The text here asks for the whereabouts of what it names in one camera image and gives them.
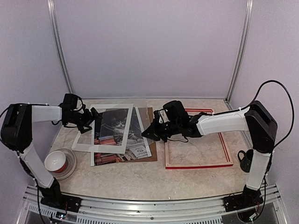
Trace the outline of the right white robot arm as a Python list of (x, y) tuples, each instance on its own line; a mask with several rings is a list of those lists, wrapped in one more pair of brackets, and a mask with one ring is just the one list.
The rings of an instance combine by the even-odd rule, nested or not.
[(248, 131), (253, 149), (249, 178), (242, 193), (223, 199), (224, 207), (230, 212), (265, 202), (260, 188), (271, 167), (278, 125), (259, 101), (252, 101), (248, 106), (236, 110), (189, 115), (180, 101), (173, 100), (166, 103), (162, 110), (165, 111), (168, 121), (163, 121), (159, 110), (154, 111), (153, 121), (142, 132), (143, 137), (167, 142), (171, 136), (177, 134), (187, 139), (213, 133)]

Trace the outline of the red wooden picture frame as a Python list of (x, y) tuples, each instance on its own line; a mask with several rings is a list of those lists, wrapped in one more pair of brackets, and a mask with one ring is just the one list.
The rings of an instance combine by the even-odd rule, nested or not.
[(174, 135), (164, 149), (166, 169), (225, 168), (234, 164), (222, 133), (187, 139)]

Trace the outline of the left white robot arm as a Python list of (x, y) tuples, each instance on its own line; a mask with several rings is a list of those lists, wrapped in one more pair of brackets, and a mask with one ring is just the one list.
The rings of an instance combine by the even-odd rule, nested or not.
[(25, 172), (36, 182), (38, 203), (65, 212), (78, 212), (82, 199), (62, 194), (60, 184), (46, 169), (38, 156), (34, 144), (32, 125), (37, 122), (62, 122), (74, 124), (81, 132), (91, 130), (93, 121), (101, 121), (94, 108), (76, 110), (73, 105), (59, 106), (39, 104), (11, 104), (2, 113), (3, 120), (0, 141), (8, 149), (15, 151)]

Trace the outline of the white mat board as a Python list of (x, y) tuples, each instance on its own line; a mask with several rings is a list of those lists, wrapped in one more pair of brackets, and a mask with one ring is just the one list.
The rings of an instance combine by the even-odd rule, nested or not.
[(91, 123), (92, 130), (78, 133), (73, 151), (124, 154), (126, 151), (133, 104), (93, 104), (102, 113), (102, 123)]

